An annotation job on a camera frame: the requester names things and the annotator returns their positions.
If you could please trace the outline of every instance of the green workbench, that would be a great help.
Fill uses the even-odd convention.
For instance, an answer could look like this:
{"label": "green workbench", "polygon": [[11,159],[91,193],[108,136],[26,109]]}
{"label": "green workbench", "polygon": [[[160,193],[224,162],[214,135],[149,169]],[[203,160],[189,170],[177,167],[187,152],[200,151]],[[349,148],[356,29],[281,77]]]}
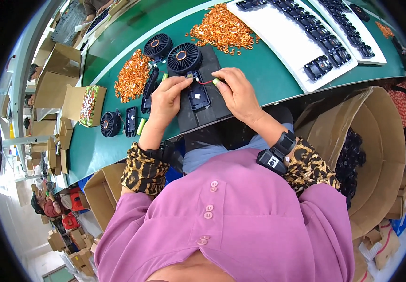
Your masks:
{"label": "green workbench", "polygon": [[[137,3],[116,19],[89,48],[85,60],[82,85],[92,83],[118,54],[152,28],[183,11],[205,2],[202,0],[170,0],[168,2],[142,0]],[[164,26],[158,33],[168,34],[172,38],[174,46],[184,42],[191,42],[191,37],[185,37],[185,34],[190,31],[192,26],[201,23],[205,13],[204,9],[196,11],[168,26]],[[318,91],[358,82],[405,76],[396,49],[391,40],[386,39],[376,26],[376,20],[380,19],[371,16],[371,20],[364,24],[380,46],[386,57],[387,64],[383,66],[359,65]],[[128,107],[137,106],[140,109],[141,99],[124,104],[120,103],[120,99],[115,97],[114,82],[117,80],[117,75],[124,63],[136,49],[143,48],[147,40],[148,38],[129,50],[98,80],[98,85],[107,88],[103,113],[115,111],[118,108],[124,117],[125,110]],[[258,102],[262,106],[295,98],[303,94],[303,91],[283,63],[262,41],[255,44],[252,50],[242,49],[239,56],[231,56],[218,50],[215,50],[215,52],[221,67],[237,67],[245,73],[245,76],[255,88]],[[166,71],[166,65],[159,65],[158,67],[161,71]],[[141,114],[140,116],[148,117],[147,114]],[[180,131],[175,118],[167,128],[164,138],[172,138],[179,134]],[[138,138],[139,136],[126,138],[121,132],[115,137],[105,138],[101,134],[99,127],[87,128],[79,124],[76,125],[70,146],[69,183],[75,183],[102,167],[121,161],[126,157],[126,151],[130,148],[131,143],[138,141]]]}

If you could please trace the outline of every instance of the red stool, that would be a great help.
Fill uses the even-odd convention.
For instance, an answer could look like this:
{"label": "red stool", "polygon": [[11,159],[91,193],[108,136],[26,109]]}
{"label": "red stool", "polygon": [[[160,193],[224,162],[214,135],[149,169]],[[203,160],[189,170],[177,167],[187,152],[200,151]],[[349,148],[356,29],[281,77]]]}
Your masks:
{"label": "red stool", "polygon": [[71,209],[73,211],[77,212],[85,209],[82,206],[81,199],[79,198],[79,193],[70,194],[70,198],[71,198]]}
{"label": "red stool", "polygon": [[79,223],[76,221],[76,217],[74,217],[71,212],[62,218],[62,224],[66,230],[80,227]]}

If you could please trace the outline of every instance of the worker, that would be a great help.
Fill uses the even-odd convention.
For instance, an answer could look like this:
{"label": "worker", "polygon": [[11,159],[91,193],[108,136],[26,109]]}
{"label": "worker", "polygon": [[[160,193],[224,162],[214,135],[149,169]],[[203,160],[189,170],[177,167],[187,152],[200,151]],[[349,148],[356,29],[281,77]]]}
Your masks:
{"label": "worker", "polygon": [[57,199],[52,193],[48,196],[35,192],[32,193],[31,206],[37,214],[47,217],[65,215],[66,210],[72,209],[69,191],[64,189],[59,192]]}
{"label": "worker", "polygon": [[[335,173],[260,108],[241,70],[212,75],[234,117],[270,150],[226,151],[189,165],[195,170],[164,188],[169,152],[161,140],[192,78],[162,81],[139,141],[128,150],[121,197],[98,243],[99,280],[351,281],[351,227]],[[194,150],[205,158],[205,148]],[[281,162],[270,157],[270,166],[258,164],[264,152]]]}
{"label": "worker", "polygon": [[83,4],[87,15],[84,23],[93,21],[97,15],[109,8],[112,3],[114,3],[114,0],[84,0]]}
{"label": "worker", "polygon": [[26,94],[24,96],[24,104],[27,106],[32,107],[34,105],[35,96],[32,94]]}
{"label": "worker", "polygon": [[27,76],[28,81],[33,81],[36,80],[36,85],[37,85],[37,80],[40,77],[40,73],[42,73],[43,66],[39,66],[37,64],[32,64],[31,67],[29,68],[29,74]]}

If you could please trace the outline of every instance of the white foam tray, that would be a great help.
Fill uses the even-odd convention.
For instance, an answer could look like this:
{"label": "white foam tray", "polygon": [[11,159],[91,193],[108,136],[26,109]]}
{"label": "white foam tray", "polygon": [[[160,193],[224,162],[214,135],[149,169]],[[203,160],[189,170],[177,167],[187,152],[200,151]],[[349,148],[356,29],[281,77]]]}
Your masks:
{"label": "white foam tray", "polygon": [[375,42],[375,39],[372,37],[372,34],[369,32],[367,27],[363,24],[363,22],[357,17],[357,15],[350,9],[349,5],[349,10],[351,11],[350,13],[344,12],[346,15],[346,18],[352,23],[352,25],[356,28],[356,30],[359,32],[359,35],[361,36],[361,39],[363,39],[364,43],[366,45],[369,45],[372,48],[372,52],[374,52],[375,56],[372,58],[363,58],[361,53],[358,51],[358,49],[353,46],[350,42],[349,39],[347,38],[347,34],[345,31],[341,28],[341,25],[338,24],[338,22],[335,20],[335,18],[330,14],[330,12],[322,6],[322,4],[319,3],[318,0],[308,0],[322,15],[323,17],[328,21],[328,23],[332,26],[332,28],[336,31],[336,33],[342,38],[344,42],[347,43],[347,47],[349,50],[353,53],[355,56],[355,59],[360,63],[360,64],[374,64],[374,65],[385,65],[386,64],[386,59],[385,56],[382,53],[382,50],[380,50],[380,47],[378,44]]}
{"label": "white foam tray", "polygon": [[352,59],[340,68],[333,67],[331,71],[326,73],[317,81],[309,79],[303,69],[307,63],[318,58],[321,55],[326,55],[322,48],[311,38],[308,37],[305,30],[295,21],[291,20],[278,8],[267,3],[265,7],[256,11],[241,11],[236,3],[240,0],[227,3],[226,6],[230,12],[241,19],[253,32],[255,32],[261,40],[263,40],[270,49],[283,62],[288,71],[302,88],[304,93],[311,93],[334,80],[335,78],[345,74],[358,65],[353,54],[347,48],[344,40],[337,36],[336,32],[316,14],[312,9],[299,0],[294,0],[300,7],[306,9],[310,14],[314,15],[321,24],[323,24],[331,34],[335,35],[346,47]]}

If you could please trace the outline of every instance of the hand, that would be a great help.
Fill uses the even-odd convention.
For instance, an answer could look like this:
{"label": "hand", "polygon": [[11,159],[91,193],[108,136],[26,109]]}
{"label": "hand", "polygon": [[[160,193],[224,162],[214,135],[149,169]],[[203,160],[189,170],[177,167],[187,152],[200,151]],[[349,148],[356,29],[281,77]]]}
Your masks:
{"label": "hand", "polygon": [[250,126],[263,116],[264,111],[258,104],[253,86],[240,69],[223,68],[212,75],[226,81],[226,84],[217,82],[216,87],[226,106],[238,120]]}
{"label": "hand", "polygon": [[151,96],[151,114],[148,123],[152,128],[162,132],[166,130],[180,110],[181,91],[192,81],[192,78],[172,76],[161,82]]}
{"label": "hand", "polygon": [[103,7],[99,8],[98,11],[97,11],[97,15],[101,14],[101,13],[102,13],[104,10],[106,10],[106,9],[107,9],[106,5],[104,5]]}

